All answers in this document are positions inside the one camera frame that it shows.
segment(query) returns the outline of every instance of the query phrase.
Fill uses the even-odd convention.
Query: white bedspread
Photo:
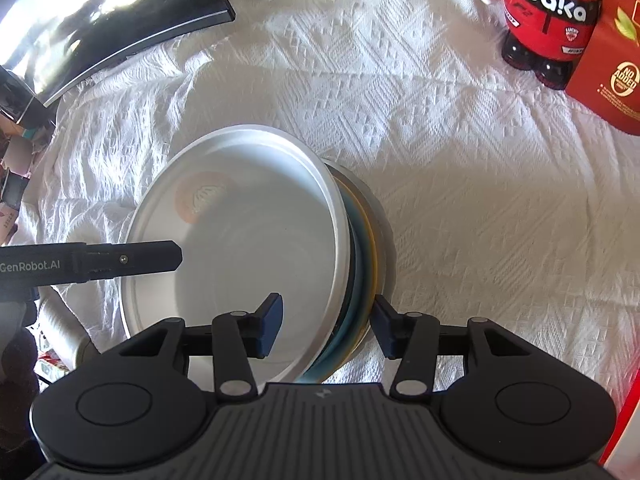
[[[640,138],[499,55],[477,0],[231,0],[238,18],[65,95],[14,243],[121,242],[167,160],[261,123],[353,170],[394,230],[393,303],[486,316],[595,378],[618,405],[640,365]],[[105,350],[116,283],[62,287]],[[444,362],[444,383],[460,364]],[[375,380],[375,344],[334,378]]]

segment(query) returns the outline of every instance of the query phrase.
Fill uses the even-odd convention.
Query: curved monitor
[[[230,22],[228,0],[0,0],[0,64],[48,106],[152,44]]]

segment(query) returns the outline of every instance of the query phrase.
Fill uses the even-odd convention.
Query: figurine
[[[499,0],[482,0],[493,4]],[[549,88],[563,90],[600,14],[601,0],[504,0],[509,32],[502,58],[533,70]]]

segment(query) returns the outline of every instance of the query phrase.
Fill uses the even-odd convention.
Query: stack of plates
[[[391,227],[384,210],[373,193],[351,171],[323,159],[335,183],[350,220],[354,238],[353,267],[356,280],[346,291],[336,335],[324,346],[321,354],[298,379],[300,383],[321,383],[363,348],[369,335],[369,313],[375,294],[391,295],[396,284],[396,251]]]
[[[329,377],[363,346],[373,295],[394,285],[388,224],[370,190],[266,126],[213,132],[169,162],[127,242],[167,239],[182,248],[177,271],[122,279],[127,334],[172,316],[209,324],[279,292],[276,342],[250,360],[258,384]],[[192,358],[189,377],[211,390],[211,358]]]

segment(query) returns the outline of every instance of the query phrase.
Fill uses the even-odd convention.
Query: box
[[[602,0],[566,92],[616,128],[640,135],[640,0]]]

